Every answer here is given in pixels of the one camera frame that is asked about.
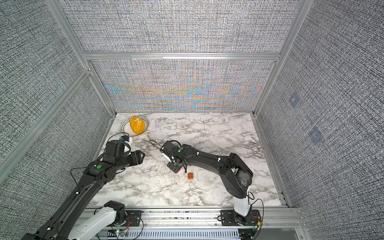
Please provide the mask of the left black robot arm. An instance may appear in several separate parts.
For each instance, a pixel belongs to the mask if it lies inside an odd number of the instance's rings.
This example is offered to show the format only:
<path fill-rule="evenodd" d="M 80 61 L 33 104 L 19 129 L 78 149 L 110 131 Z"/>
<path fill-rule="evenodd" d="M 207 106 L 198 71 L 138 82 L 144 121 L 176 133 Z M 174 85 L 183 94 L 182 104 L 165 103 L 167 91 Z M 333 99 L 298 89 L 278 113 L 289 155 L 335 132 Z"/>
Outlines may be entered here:
<path fill-rule="evenodd" d="M 110 201 L 83 226 L 75 227 L 93 197 L 117 174 L 128 167 L 141 165 L 145 156 L 140 150 L 131 150 L 127 136 L 107 142 L 105 151 L 84 167 L 75 189 L 59 209 L 34 234 L 26 233 L 23 239 L 90 240 L 104 227 L 127 220 L 125 205 Z"/>

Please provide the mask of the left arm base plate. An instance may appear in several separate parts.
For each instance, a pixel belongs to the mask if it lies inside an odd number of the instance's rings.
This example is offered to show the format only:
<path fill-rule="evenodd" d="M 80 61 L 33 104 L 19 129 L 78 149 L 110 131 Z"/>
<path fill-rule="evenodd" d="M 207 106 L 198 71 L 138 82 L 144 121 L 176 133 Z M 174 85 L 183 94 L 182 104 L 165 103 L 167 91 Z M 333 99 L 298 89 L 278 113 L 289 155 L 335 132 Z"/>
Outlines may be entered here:
<path fill-rule="evenodd" d="M 141 225 L 142 219 L 141 210 L 126 210 L 126 217 L 120 224 L 121 227 L 139 227 Z"/>

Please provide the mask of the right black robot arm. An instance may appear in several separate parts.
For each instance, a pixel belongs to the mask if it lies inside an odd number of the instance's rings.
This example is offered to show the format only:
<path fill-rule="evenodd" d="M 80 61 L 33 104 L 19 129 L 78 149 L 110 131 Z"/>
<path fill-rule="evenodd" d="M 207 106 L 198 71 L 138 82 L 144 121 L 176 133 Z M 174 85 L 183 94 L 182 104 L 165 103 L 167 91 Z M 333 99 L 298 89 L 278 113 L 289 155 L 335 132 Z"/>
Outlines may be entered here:
<path fill-rule="evenodd" d="M 214 155 L 190 145 L 178 146 L 176 141 L 165 142 L 160 147 L 160 152 L 169 160 L 167 166 L 174 173 L 192 166 L 217 174 L 227 192 L 234 197 L 235 213 L 241 217 L 246 217 L 250 213 L 251 203 L 248 193 L 254 174 L 237 154 Z"/>

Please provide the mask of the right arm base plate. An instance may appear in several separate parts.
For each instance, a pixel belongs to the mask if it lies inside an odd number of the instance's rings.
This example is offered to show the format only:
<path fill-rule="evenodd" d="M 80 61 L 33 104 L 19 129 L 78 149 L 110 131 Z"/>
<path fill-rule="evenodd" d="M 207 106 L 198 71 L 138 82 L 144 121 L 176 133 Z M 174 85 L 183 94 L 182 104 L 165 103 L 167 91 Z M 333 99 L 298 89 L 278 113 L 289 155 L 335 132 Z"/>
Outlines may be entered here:
<path fill-rule="evenodd" d="M 250 210 L 244 217 L 234 210 L 221 210 L 217 220 L 222 226 L 260 226 L 262 224 L 262 216 L 259 210 Z"/>

